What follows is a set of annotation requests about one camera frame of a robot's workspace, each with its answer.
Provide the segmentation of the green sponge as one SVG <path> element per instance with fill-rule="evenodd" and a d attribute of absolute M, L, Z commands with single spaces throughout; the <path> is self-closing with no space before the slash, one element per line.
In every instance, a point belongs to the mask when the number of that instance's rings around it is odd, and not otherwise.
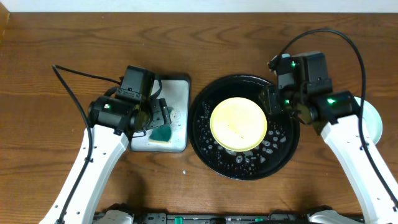
<path fill-rule="evenodd" d="M 155 142 L 170 142 L 171 137 L 172 137 L 171 124 L 166 124 L 153 129 L 152 133 L 149 136 L 149 140 Z"/>

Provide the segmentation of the mint plate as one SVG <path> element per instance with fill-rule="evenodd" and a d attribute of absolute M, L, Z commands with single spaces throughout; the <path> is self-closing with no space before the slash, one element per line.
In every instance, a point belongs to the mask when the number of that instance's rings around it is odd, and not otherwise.
<path fill-rule="evenodd" d="M 366 100 L 364 100 L 363 122 L 366 123 L 369 137 L 376 145 L 382 136 L 382 119 L 377 109 Z"/>

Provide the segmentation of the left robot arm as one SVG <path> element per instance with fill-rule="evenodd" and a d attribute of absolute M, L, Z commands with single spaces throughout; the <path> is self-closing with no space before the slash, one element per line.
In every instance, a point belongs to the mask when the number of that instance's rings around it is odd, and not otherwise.
<path fill-rule="evenodd" d="M 91 123 L 77 158 L 42 223 L 91 223 L 109 176 L 131 139 L 171 123 L 163 98 L 140 105 L 101 96 L 89 112 Z"/>

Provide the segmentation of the yellow plate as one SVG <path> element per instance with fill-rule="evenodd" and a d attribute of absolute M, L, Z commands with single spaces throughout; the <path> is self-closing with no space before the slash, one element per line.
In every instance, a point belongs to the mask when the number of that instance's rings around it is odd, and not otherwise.
<path fill-rule="evenodd" d="M 261 107 L 242 97 L 216 105 L 210 116 L 210 131 L 217 143 L 234 152 L 258 146 L 267 133 L 267 117 Z"/>

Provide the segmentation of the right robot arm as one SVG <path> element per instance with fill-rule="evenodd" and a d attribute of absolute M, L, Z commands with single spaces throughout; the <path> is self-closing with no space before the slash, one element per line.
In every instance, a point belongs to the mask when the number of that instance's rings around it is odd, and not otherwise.
<path fill-rule="evenodd" d="M 366 223 L 397 223 L 397 181 L 369 136 L 363 110 L 348 91 L 333 91 L 329 78 L 267 85 L 259 94 L 266 113 L 287 113 L 313 126 L 341 164 Z"/>

